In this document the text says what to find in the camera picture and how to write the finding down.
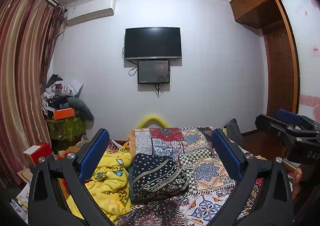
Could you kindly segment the right hand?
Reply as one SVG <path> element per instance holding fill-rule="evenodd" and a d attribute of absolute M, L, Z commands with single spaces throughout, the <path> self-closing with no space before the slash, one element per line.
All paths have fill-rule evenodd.
<path fill-rule="evenodd" d="M 300 182 L 303 179 L 303 171 L 301 166 L 295 169 L 293 173 L 293 183 L 292 183 L 292 199 L 295 200 L 300 193 L 301 186 Z"/>

